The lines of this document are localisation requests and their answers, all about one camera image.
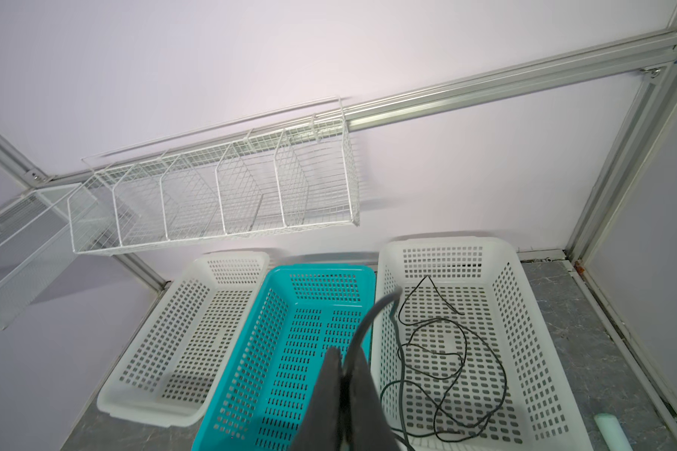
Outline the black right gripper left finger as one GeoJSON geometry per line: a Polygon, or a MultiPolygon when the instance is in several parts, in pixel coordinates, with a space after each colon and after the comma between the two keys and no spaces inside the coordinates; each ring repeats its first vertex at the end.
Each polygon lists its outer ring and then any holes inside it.
{"type": "Polygon", "coordinates": [[[290,450],[339,450],[342,444],[342,355],[329,348],[290,450]]]}

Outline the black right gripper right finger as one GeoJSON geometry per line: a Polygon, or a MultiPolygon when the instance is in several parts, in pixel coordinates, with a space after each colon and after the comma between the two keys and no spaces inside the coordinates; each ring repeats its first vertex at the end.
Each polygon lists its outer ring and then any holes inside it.
{"type": "Polygon", "coordinates": [[[400,450],[376,392],[366,356],[359,350],[348,380],[348,420],[345,427],[350,450],[400,450]]]}

